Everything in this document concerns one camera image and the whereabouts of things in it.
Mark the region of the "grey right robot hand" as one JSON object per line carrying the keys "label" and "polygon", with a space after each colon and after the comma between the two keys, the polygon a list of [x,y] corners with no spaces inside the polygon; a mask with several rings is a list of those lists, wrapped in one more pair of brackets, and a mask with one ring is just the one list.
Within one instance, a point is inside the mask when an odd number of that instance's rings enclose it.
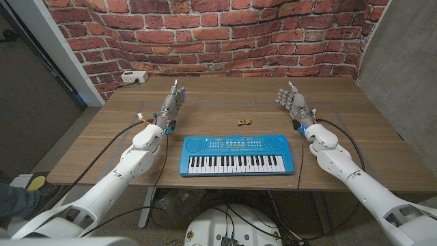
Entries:
{"label": "grey right robot hand", "polygon": [[299,92],[298,88],[291,82],[287,82],[289,89],[280,89],[277,93],[275,102],[283,106],[293,120],[296,120],[303,127],[307,128],[315,124],[305,97]]}

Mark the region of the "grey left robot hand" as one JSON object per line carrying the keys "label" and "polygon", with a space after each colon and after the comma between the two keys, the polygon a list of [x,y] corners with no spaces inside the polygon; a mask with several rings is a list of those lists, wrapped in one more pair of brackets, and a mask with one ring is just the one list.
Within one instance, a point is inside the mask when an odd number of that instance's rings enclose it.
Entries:
{"label": "grey left robot hand", "polygon": [[160,107],[155,125],[165,129],[170,125],[170,122],[175,121],[179,110],[185,102],[185,98],[185,88],[179,88],[178,80],[176,79],[171,86],[170,93]]}

